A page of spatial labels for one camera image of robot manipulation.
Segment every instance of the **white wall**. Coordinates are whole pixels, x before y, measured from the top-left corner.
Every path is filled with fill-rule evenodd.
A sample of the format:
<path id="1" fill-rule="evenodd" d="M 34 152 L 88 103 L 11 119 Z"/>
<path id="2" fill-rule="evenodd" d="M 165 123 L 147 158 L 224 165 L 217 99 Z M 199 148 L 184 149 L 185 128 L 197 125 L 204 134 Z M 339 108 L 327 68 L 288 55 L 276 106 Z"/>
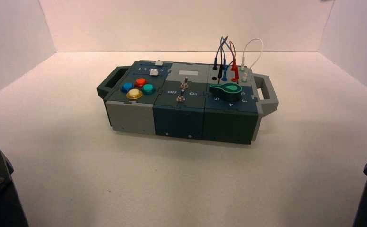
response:
<path id="1" fill-rule="evenodd" d="M 0 89 L 54 52 L 38 0 L 0 0 Z"/>
<path id="2" fill-rule="evenodd" d="M 59 52 L 215 51 L 261 37 L 270 51 L 317 51 L 332 1 L 40 0 Z"/>
<path id="3" fill-rule="evenodd" d="M 319 51 L 367 86 L 367 0 L 336 0 Z"/>

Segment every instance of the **white label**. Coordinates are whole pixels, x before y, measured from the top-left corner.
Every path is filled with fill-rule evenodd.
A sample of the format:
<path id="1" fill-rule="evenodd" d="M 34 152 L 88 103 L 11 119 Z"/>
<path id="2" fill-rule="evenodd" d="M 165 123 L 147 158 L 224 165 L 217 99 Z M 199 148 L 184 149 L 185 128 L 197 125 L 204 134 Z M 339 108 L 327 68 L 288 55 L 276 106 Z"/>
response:
<path id="1" fill-rule="evenodd" d="M 198 76 L 198 71 L 179 70 L 179 75 Z"/>

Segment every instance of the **white tabletop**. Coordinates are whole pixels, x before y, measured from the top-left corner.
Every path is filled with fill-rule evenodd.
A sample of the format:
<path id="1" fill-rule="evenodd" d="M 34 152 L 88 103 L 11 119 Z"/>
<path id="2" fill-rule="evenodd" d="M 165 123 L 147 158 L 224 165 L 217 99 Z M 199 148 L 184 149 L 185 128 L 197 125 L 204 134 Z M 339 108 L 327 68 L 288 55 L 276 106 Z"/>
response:
<path id="1" fill-rule="evenodd" d="M 0 149 L 30 226 L 350 226 L 367 88 L 317 52 L 266 52 L 255 65 L 279 106 L 249 146 L 110 128 L 96 87 L 116 66 L 213 55 L 56 53 L 1 90 Z"/>

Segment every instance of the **handle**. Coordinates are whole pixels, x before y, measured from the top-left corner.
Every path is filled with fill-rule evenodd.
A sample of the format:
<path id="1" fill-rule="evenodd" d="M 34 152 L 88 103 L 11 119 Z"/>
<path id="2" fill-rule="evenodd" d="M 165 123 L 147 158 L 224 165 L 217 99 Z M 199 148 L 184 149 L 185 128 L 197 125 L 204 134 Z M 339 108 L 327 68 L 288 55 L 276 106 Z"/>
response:
<path id="1" fill-rule="evenodd" d="M 254 74 L 254 80 L 256 82 L 256 88 L 261 88 L 264 96 L 264 99 L 259 100 L 263 110 L 262 117 L 264 117 L 277 110 L 278 98 L 268 76 Z"/>
<path id="2" fill-rule="evenodd" d="M 112 90 L 112 88 L 117 84 L 117 82 L 122 78 L 127 72 L 130 66 L 120 66 L 116 67 L 105 80 L 98 85 L 97 93 L 102 99 L 107 96 L 107 94 Z"/>

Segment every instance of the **module panel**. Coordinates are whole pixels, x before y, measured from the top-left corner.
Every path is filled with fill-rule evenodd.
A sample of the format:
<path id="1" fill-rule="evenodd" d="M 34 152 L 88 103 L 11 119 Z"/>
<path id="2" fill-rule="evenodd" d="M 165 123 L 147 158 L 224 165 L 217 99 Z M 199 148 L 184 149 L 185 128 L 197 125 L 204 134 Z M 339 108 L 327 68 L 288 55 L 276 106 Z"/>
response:
<path id="1" fill-rule="evenodd" d="M 97 92 L 116 131 L 250 144 L 278 99 L 267 76 L 231 69 L 219 76 L 213 64 L 136 61 L 113 70 Z"/>

